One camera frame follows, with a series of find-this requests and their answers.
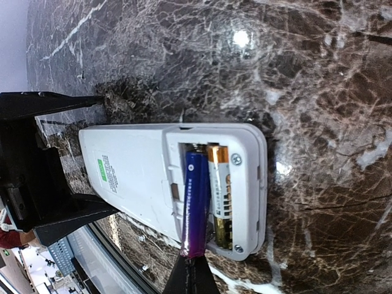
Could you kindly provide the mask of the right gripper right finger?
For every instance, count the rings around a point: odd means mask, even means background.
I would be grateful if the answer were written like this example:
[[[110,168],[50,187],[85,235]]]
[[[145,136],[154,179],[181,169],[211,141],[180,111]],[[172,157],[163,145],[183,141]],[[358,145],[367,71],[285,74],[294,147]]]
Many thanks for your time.
[[[205,256],[191,260],[191,293],[220,294]]]

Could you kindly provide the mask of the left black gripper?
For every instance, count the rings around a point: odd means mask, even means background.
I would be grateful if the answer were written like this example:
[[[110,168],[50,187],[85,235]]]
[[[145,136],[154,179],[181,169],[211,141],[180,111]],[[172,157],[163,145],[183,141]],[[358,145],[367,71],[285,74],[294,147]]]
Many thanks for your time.
[[[33,228],[44,246],[119,210],[96,195],[72,195],[58,149],[43,146],[31,117],[103,102],[47,91],[1,93],[1,200],[17,229]]]

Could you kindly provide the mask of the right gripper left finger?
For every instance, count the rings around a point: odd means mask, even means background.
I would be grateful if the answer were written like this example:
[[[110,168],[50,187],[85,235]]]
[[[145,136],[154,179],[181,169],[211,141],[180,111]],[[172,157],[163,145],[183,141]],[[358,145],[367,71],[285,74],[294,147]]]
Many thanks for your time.
[[[191,259],[179,256],[165,285],[163,294],[189,294],[192,288]]]

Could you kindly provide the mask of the purple battery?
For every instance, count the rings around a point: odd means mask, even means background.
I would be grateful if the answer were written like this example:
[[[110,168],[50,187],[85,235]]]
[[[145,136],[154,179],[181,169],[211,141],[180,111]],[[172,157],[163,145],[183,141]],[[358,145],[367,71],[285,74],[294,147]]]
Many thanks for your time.
[[[180,254],[197,258],[205,254],[206,231],[211,202],[208,157],[206,154],[186,153],[183,230]]]

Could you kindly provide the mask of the white remote control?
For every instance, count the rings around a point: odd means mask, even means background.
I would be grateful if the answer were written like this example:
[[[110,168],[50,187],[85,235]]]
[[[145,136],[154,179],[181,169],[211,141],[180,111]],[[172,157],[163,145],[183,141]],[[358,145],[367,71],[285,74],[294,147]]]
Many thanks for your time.
[[[171,123],[92,126],[78,134],[95,193],[153,230],[181,241],[186,153],[208,156],[208,145],[228,148],[232,187],[232,250],[207,248],[235,261],[265,240],[267,144],[262,132],[241,123]],[[212,199],[207,225],[214,230]]]

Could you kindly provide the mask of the copper top battery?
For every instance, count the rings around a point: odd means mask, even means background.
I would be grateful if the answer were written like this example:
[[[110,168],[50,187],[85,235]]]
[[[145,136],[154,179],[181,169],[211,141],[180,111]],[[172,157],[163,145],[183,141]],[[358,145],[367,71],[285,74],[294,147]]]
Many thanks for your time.
[[[223,249],[232,250],[232,187],[228,148],[220,145],[208,145],[206,150],[208,153],[215,243]]]

